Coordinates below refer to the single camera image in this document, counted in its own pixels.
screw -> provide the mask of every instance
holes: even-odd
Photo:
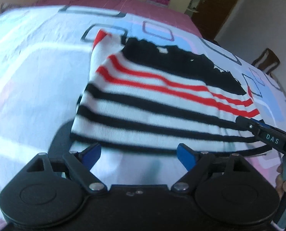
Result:
[[[92,191],[100,191],[104,189],[104,184],[101,182],[94,182],[88,186]]]
[[[189,188],[189,185],[185,182],[177,182],[173,185],[173,187],[177,191],[185,191]]]
[[[134,193],[127,192],[126,195],[127,195],[127,196],[134,196]]]

wooden chair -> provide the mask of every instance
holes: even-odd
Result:
[[[280,64],[279,58],[269,48],[265,49],[264,52],[253,61],[252,65],[266,74],[270,74]]]

wooden door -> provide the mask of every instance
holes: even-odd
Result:
[[[203,38],[213,40],[226,21],[237,0],[200,0],[192,21]]]

